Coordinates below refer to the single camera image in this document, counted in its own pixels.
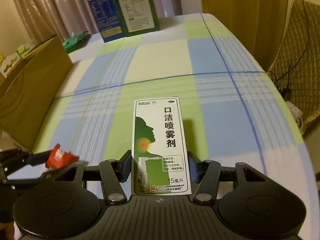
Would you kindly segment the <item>small red packet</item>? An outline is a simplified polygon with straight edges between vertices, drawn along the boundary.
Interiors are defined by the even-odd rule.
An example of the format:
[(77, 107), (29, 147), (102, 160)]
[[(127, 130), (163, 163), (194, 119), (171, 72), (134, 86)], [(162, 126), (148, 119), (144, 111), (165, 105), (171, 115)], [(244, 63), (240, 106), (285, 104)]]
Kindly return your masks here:
[(56, 144), (46, 161), (46, 168), (58, 169), (66, 167), (79, 160), (79, 157), (60, 149), (60, 144)]

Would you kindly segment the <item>tall blue carton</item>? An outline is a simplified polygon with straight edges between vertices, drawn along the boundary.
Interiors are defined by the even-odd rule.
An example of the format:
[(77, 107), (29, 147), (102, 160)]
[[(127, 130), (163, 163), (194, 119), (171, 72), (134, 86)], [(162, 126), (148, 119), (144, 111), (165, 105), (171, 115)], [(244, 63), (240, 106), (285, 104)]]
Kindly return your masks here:
[(87, 1), (105, 43), (125, 37), (114, 0)]

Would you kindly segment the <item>brown cardboard box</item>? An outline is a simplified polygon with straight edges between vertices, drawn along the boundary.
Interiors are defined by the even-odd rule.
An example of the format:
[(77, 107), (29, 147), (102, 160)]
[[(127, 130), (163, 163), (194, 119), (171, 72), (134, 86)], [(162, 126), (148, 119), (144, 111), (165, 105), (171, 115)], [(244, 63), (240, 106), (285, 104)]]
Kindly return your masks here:
[(52, 100), (73, 64), (54, 36), (20, 60), (1, 84), (1, 129), (31, 150)]

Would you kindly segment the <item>white power strip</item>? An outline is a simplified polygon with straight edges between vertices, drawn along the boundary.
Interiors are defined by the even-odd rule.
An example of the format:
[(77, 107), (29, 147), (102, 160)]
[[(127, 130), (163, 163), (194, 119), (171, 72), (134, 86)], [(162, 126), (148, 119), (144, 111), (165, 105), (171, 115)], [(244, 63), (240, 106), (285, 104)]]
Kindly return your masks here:
[(286, 106), (288, 107), (288, 109), (290, 110), (292, 116), (293, 116), (293, 119), (295, 120), (297, 126), (299, 129), (302, 129), (302, 126), (303, 126), (303, 119), (302, 119), (302, 115), (303, 115), (303, 112), (298, 109), (293, 103), (289, 102), (289, 101), (286, 101)]

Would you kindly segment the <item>green plastic bag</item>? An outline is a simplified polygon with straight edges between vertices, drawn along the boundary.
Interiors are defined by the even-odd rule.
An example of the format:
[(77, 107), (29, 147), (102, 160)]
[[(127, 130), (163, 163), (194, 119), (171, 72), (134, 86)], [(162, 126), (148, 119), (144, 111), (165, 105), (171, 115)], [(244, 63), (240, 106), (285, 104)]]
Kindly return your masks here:
[(73, 37), (66, 40), (63, 43), (63, 48), (65, 49), (66, 53), (69, 54), (85, 46), (90, 38), (91, 34), (89, 33), (89, 31), (81, 31)]

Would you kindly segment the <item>tall green carton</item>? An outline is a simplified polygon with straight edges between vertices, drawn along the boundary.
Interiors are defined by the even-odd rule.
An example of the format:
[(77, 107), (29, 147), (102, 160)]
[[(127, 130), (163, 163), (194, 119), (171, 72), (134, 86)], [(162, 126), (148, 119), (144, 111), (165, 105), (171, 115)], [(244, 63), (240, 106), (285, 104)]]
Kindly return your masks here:
[(127, 37), (159, 31), (159, 20), (153, 0), (114, 0)]

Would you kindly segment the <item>pink curtain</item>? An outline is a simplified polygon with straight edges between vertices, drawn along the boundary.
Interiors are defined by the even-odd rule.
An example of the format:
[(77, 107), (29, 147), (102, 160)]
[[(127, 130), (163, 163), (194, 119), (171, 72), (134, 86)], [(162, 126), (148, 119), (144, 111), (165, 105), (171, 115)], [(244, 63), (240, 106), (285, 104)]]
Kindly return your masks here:
[[(180, 0), (153, 1), (159, 18), (182, 14)], [(14, 4), (35, 42), (55, 34), (66, 41), (82, 31), (100, 32), (87, 0), (14, 0)]]

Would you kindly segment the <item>checkered tablecloth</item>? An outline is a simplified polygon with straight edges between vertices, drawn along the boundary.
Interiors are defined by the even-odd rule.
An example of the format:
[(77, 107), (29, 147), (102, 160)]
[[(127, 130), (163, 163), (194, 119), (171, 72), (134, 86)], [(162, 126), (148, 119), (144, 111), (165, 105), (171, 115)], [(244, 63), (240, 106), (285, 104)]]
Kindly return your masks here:
[[(8, 184), (24, 239), (319, 239), (319, 199), (297, 125), (269, 76), (213, 15), (161, 20), (160, 31), (90, 41), (73, 64), (31, 150), (79, 157), (27, 165)], [(178, 97), (187, 152), (221, 164), (213, 204), (190, 195), (137, 195), (107, 204), (99, 163), (132, 155), (136, 100)]]

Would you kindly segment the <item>yellow curtain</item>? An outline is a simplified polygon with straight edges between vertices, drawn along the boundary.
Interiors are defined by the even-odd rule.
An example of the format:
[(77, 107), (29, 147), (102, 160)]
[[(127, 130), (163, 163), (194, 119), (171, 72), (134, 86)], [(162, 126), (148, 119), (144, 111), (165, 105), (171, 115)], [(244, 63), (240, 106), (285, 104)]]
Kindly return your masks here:
[(201, 0), (252, 54), (264, 70), (276, 58), (283, 38), (288, 0)]

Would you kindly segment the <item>green throat spray box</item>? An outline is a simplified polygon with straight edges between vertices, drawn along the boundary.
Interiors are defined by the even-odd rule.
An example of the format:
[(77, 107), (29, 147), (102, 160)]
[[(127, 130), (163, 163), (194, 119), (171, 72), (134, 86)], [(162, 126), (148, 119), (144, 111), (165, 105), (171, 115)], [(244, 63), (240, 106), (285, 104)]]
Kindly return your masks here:
[(188, 154), (178, 97), (134, 102), (132, 192), (191, 194)]

